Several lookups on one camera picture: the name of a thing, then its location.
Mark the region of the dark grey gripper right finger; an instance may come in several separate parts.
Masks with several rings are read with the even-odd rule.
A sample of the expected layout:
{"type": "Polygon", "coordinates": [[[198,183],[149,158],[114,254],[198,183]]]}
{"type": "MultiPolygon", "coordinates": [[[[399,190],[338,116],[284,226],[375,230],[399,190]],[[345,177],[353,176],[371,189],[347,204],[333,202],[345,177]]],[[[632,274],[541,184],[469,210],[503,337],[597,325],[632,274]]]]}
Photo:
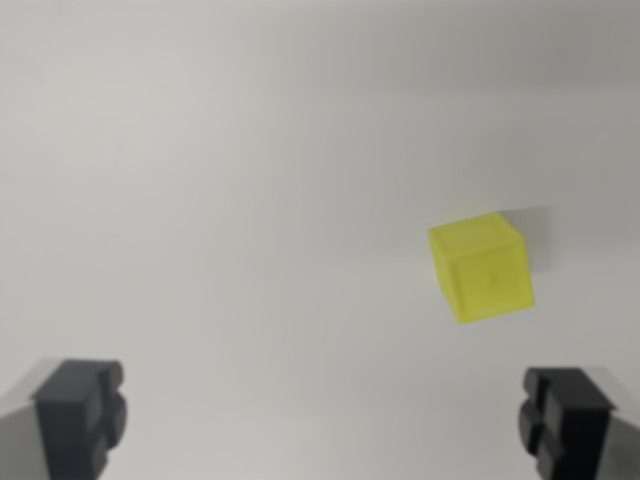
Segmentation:
{"type": "Polygon", "coordinates": [[[639,391],[599,367],[530,367],[518,414],[545,480],[637,479],[639,391]]]}

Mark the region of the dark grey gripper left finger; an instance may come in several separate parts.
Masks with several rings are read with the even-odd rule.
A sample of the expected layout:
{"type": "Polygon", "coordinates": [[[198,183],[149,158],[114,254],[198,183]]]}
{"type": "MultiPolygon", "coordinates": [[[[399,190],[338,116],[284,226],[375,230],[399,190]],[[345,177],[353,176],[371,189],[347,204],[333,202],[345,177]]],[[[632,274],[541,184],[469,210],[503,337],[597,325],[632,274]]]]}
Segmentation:
{"type": "Polygon", "coordinates": [[[1,393],[3,479],[98,479],[121,442],[117,360],[48,358],[1,393]]]}

